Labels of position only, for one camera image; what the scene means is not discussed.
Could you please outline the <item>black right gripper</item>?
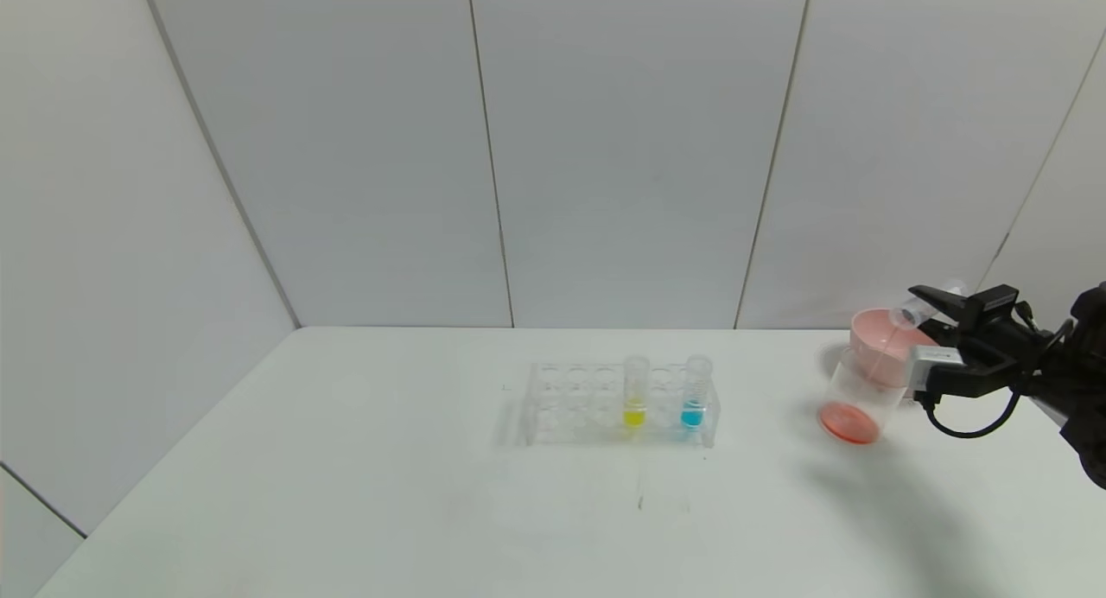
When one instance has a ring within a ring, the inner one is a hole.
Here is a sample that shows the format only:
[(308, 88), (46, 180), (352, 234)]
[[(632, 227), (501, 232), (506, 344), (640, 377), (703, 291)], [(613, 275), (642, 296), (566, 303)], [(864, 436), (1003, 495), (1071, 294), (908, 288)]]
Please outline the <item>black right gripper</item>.
[[(935, 318), (941, 311), (931, 300), (917, 295), (921, 284), (909, 288), (912, 298), (907, 300), (907, 319), (924, 321), (918, 331), (933, 342), (957, 342), (960, 349), (969, 353), (1003, 354), (1013, 360), (1023, 360), (1046, 346), (1048, 333), (1031, 326), (1020, 317), (1027, 303), (1020, 300), (1020, 292), (1008, 284), (975, 292), (963, 300), (963, 310), (953, 321)], [(925, 286), (924, 292), (937, 295), (937, 302), (952, 302), (964, 298), (967, 284), (941, 284), (940, 287)]]

